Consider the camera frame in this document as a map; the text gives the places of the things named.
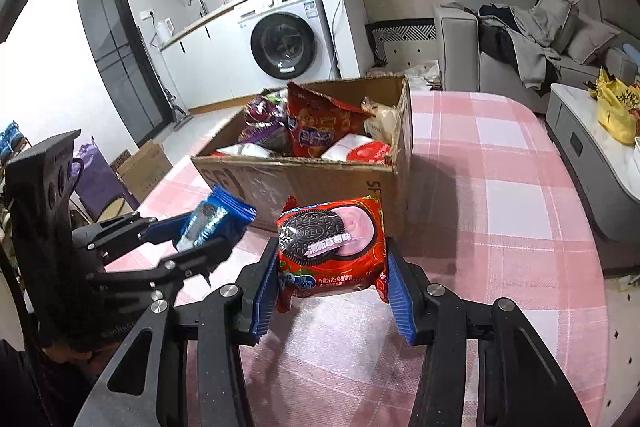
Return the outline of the person's left hand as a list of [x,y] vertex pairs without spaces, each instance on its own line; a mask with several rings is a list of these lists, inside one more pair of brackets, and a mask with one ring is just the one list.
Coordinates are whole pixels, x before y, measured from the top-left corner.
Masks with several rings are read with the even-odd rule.
[[77,351],[67,343],[52,343],[50,347],[42,348],[42,351],[56,363],[78,363],[85,365],[101,365],[110,361],[115,351],[119,348],[119,343],[110,345],[93,351]]

